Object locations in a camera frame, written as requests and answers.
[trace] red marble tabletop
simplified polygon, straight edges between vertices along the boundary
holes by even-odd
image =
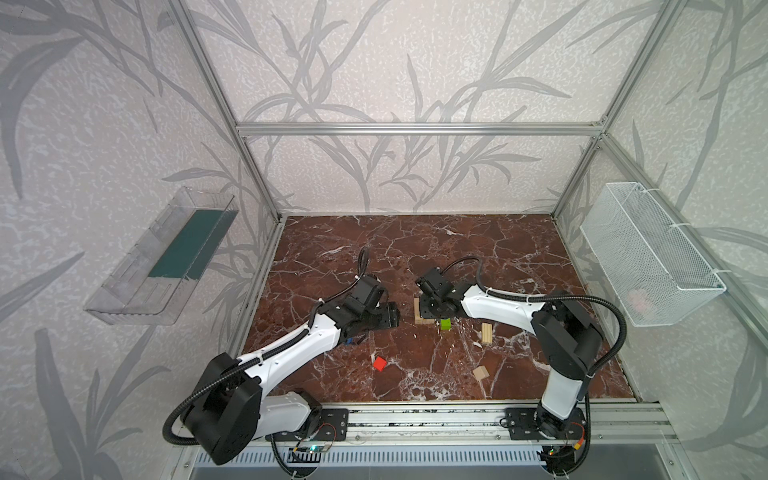
[[[549,365],[536,338],[493,323],[493,344],[480,344],[481,320],[454,319],[449,331],[416,325],[415,279],[432,266],[466,255],[484,259],[485,284],[523,293],[583,293],[548,215],[418,215],[290,217],[251,326],[244,352],[280,338],[306,321],[313,300],[353,281],[360,247],[370,248],[374,273],[396,301],[396,329],[339,346],[289,376],[273,393],[304,389],[321,402],[385,400],[538,399]],[[452,280],[474,278],[474,264]],[[388,364],[372,366],[381,356]],[[472,370],[490,376],[478,382]],[[615,360],[590,385],[593,398],[630,398]]]

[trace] leaf pattern wallpaper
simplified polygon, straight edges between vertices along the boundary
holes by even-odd
[[[596,121],[661,6],[188,3],[241,122]],[[587,140],[249,138],[298,214],[549,212]]]
[[[764,306],[766,7],[764,0],[689,1],[611,129]],[[627,179],[599,154],[558,226],[588,289],[610,297],[579,230],[608,181]],[[725,302],[674,326],[630,328],[624,368],[636,392],[662,402],[700,478],[764,477],[768,356]]]
[[[0,478],[156,478],[275,227],[163,2],[0,2]],[[83,311],[180,186],[235,223],[173,326]]]

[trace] clear plastic bin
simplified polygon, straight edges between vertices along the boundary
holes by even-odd
[[[182,187],[85,311],[111,325],[173,325],[237,211],[232,194]]]

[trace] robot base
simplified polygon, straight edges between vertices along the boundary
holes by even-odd
[[[543,436],[536,425],[536,408],[511,407],[504,411],[505,416],[499,421],[499,424],[509,431],[511,440],[552,440]],[[584,413],[581,409],[573,409],[571,417],[568,419],[568,426],[559,433],[555,440],[579,440],[581,429],[571,422],[584,425]]]
[[[346,427],[349,421],[348,409],[322,409],[320,411],[320,430],[309,443],[312,442],[341,442],[346,440]],[[333,438],[333,429],[336,429],[336,438]],[[274,434],[276,442],[298,442],[297,432],[277,432]]]

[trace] robotic arm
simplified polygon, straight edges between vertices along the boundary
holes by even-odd
[[[453,264],[463,260],[479,262],[476,257],[466,257]],[[624,336],[620,334],[621,341],[617,341],[611,349],[611,355],[607,354],[596,362],[604,337],[597,323],[577,300],[608,302],[597,297],[572,296],[562,291],[547,296],[500,292],[484,287],[479,273],[480,267],[474,284],[454,285],[445,278],[444,272],[432,268],[416,280],[423,292],[419,299],[419,313],[422,318],[465,316],[489,319],[536,335],[551,372],[536,409],[535,428],[545,438],[558,438],[578,417],[576,403],[584,398],[591,378],[615,355],[624,341]],[[625,327],[620,330],[626,335]]]
[[[212,359],[192,395],[168,416],[163,425],[166,441],[199,444],[221,465],[240,453],[251,439],[282,431],[295,431],[300,437],[316,432],[322,406],[309,394],[267,395],[302,365],[348,338],[399,325],[396,303],[381,305],[386,289],[374,276],[362,275],[364,265],[360,270],[352,292],[346,298],[315,305],[309,322],[237,359],[226,353]],[[179,417],[193,438],[173,433],[172,426]]]

